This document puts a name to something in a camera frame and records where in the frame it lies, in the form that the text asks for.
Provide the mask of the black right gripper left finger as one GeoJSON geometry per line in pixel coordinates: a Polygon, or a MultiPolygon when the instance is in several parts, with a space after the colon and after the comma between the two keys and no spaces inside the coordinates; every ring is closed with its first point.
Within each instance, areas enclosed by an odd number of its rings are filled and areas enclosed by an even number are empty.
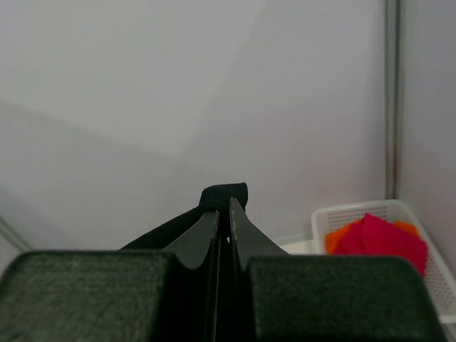
{"type": "Polygon", "coordinates": [[[218,212],[160,251],[34,251],[1,278],[3,341],[213,341],[218,212]]]}

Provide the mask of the black t shirt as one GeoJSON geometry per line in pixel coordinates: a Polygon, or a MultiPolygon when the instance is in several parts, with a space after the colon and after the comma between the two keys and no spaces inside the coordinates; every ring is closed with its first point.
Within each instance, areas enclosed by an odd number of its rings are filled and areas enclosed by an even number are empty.
{"type": "Polygon", "coordinates": [[[227,211],[231,198],[236,198],[242,209],[245,209],[248,202],[247,184],[241,182],[212,185],[204,189],[196,207],[150,230],[126,244],[122,249],[164,249],[193,226],[204,213],[227,211]]]}

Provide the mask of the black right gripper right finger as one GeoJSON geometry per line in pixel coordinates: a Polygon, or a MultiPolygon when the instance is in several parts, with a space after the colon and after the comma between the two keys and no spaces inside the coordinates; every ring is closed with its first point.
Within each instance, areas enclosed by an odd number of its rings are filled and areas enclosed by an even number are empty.
{"type": "Polygon", "coordinates": [[[238,341],[444,341],[413,265],[396,256],[297,256],[229,204],[238,341]]]}

